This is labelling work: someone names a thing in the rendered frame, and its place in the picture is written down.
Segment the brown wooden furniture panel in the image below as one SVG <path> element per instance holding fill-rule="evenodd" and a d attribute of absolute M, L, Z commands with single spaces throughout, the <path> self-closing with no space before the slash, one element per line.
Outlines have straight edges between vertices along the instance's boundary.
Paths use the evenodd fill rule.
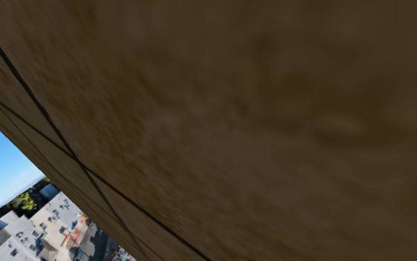
<path fill-rule="evenodd" d="M 0 131 L 141 261 L 417 261 L 417 0 L 0 0 Z"/>

